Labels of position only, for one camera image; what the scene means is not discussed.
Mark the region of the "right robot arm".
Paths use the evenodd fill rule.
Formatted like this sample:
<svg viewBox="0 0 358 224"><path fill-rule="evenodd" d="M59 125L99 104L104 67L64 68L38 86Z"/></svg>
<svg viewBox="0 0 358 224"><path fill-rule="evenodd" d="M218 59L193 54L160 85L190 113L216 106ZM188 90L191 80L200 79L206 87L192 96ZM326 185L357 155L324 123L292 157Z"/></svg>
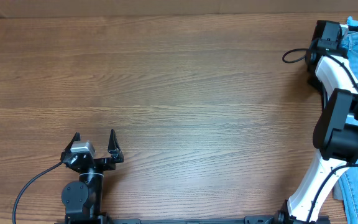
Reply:
<svg viewBox="0 0 358 224"><path fill-rule="evenodd" d="M358 21L316 22L303 60L308 83L322 96L313 132L314 158L300 186L272 223L328 223L319 211L350 168L358 167Z"/></svg>

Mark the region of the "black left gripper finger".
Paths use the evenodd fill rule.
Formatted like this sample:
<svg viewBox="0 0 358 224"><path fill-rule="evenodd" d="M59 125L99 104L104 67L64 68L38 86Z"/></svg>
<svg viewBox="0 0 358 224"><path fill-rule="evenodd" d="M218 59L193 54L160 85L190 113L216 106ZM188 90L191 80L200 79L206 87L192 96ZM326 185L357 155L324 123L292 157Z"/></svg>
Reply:
<svg viewBox="0 0 358 224"><path fill-rule="evenodd" d="M119 147L116 132L114 129L112 129L110 132L108 153L110 153L112 157L122 157L122 151L121 148Z"/></svg>
<svg viewBox="0 0 358 224"><path fill-rule="evenodd" d="M80 140L81 140L81 135L80 135L79 132L76 132L75 135L73 136L73 138L71 139L71 141L68 143L68 145L65 148L64 152L70 152L73 143L76 142L76 141L80 141Z"/></svg>

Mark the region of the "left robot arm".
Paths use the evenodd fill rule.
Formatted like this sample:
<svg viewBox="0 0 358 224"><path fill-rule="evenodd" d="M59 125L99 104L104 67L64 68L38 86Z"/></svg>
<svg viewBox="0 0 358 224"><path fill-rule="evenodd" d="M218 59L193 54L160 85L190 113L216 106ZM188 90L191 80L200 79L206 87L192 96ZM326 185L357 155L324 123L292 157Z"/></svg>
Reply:
<svg viewBox="0 0 358 224"><path fill-rule="evenodd" d="M62 190L65 223L112 223L111 217L101 211L101 204L104 172L115 170L117 163L124 162L115 130L111 130L107 152L109 157L95 158L92 143L82 141L80 133L75 133L62 152L62 163L79 173L79 179Z"/></svg>

